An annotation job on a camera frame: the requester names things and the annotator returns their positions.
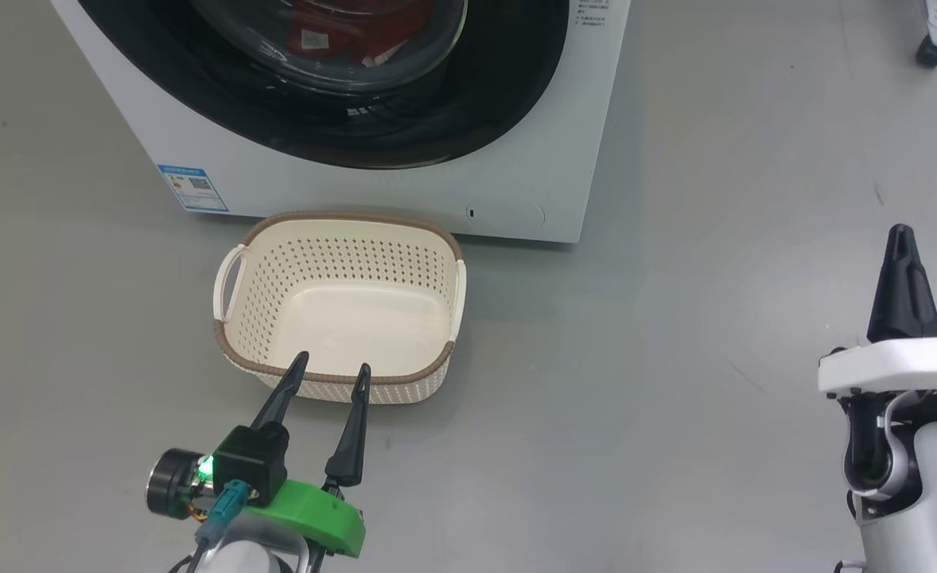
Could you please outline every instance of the red clothing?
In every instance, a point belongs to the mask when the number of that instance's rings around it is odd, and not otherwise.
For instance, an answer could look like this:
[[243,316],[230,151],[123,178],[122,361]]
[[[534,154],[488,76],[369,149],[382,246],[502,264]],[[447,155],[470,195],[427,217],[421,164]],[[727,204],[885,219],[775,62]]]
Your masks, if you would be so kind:
[[[331,0],[346,10],[387,10],[388,0]],[[287,48],[293,54],[328,58],[351,49],[352,61],[381,65],[430,22],[433,0],[414,0],[380,16],[337,14],[304,0],[294,0]]]

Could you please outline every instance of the washing machine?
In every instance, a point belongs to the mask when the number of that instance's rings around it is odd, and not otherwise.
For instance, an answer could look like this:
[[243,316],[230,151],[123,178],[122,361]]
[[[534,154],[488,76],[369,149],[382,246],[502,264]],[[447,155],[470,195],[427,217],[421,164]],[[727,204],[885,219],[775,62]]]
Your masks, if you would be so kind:
[[52,0],[189,211],[577,242],[631,0]]

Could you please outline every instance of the gray floor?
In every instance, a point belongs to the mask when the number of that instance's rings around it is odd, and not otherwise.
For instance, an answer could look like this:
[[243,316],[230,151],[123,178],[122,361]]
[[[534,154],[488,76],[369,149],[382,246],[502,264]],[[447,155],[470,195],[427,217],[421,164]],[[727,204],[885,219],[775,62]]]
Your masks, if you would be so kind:
[[[937,297],[937,72],[911,0],[636,0],[585,235],[468,240],[428,402],[371,413],[364,557],[325,572],[831,571],[861,554],[815,362],[890,224]],[[249,221],[181,211],[43,0],[0,2],[0,572],[166,571],[142,487],[266,389],[210,289]],[[344,407],[287,417],[319,480]]]

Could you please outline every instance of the brown basket rim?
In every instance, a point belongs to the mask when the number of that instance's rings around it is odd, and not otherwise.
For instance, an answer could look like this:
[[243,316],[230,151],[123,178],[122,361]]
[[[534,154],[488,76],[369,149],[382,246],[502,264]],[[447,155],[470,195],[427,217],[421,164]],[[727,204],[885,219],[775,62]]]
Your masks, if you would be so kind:
[[[250,232],[244,236],[243,244],[250,246],[250,244],[253,243],[253,240],[257,238],[261,232],[267,231],[267,229],[271,228],[273,225],[280,224],[281,222],[298,220],[366,221],[375,222],[375,224],[394,224],[410,226],[411,228],[420,228],[422,231],[432,232],[434,235],[440,236],[440,238],[448,244],[448,247],[451,247],[451,251],[453,251],[455,260],[464,260],[461,257],[461,246],[459,246],[457,240],[454,239],[454,236],[451,235],[450,232],[444,231],[444,229],[440,228],[440,226],[406,217],[376,215],[370,213],[346,213],[344,211],[290,211],[287,213],[281,213],[280,215],[267,217],[266,219],[256,224],[253,229],[251,229]],[[246,370],[253,370],[262,374],[278,377],[283,376],[284,373],[286,373],[284,368],[268,366],[267,364],[261,364],[259,362],[254,362],[253,360],[243,358],[243,356],[237,353],[235,349],[231,347],[231,344],[229,344],[228,335],[225,333],[225,326],[222,320],[214,321],[214,335],[217,337],[218,345],[221,347],[221,352],[224,352],[224,355],[228,358],[228,360],[236,363],[236,365],[239,367],[242,367]],[[424,378],[432,376],[434,372],[439,370],[440,367],[443,366],[445,362],[447,362],[447,359],[450,358],[453,351],[454,342],[447,341],[444,345],[444,348],[441,349],[440,355],[433,362],[429,363],[427,367],[422,368],[422,370],[413,374],[408,374],[406,376],[374,376],[373,384],[414,384],[414,382],[424,380]],[[319,372],[307,372],[304,376],[304,380],[311,382],[321,382],[321,384],[353,385],[356,383],[355,376],[342,376],[339,374],[324,374]]]
[[430,224],[430,222],[421,221],[418,219],[413,219],[409,217],[399,217],[396,215],[377,215],[373,213],[346,213],[345,211],[289,211],[287,213],[281,213],[280,215],[274,215],[273,217],[267,217],[266,219],[260,221],[256,224],[250,232],[246,234],[243,238],[243,244],[246,244],[247,247],[253,243],[253,240],[260,235],[261,232],[267,231],[271,226],[276,224],[283,224],[287,221],[363,221],[370,222],[370,224],[392,224],[398,226],[410,226],[411,228],[418,228],[422,231],[432,232],[434,235],[439,236],[447,243],[448,247],[451,247],[451,251],[454,253],[454,259],[461,261],[464,260],[461,257],[461,245],[458,244],[457,240],[454,239],[454,235],[451,235],[450,232],[447,232],[441,226]]

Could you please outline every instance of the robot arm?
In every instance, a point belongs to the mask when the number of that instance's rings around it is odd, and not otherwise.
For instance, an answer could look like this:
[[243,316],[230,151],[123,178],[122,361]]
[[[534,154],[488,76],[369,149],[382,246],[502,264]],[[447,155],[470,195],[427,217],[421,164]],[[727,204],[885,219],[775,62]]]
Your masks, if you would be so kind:
[[302,352],[249,427],[236,427],[214,454],[168,450],[151,472],[147,507],[175,519],[196,518],[196,554],[175,573],[293,573],[276,554],[296,555],[294,573],[318,573],[327,555],[359,557],[363,514],[342,487],[363,480],[370,367],[352,389],[352,409],[323,486],[287,479],[284,412],[297,395],[309,354]]
[[937,312],[913,231],[891,229],[871,345],[818,363],[847,416],[843,475],[869,573],[937,573]]

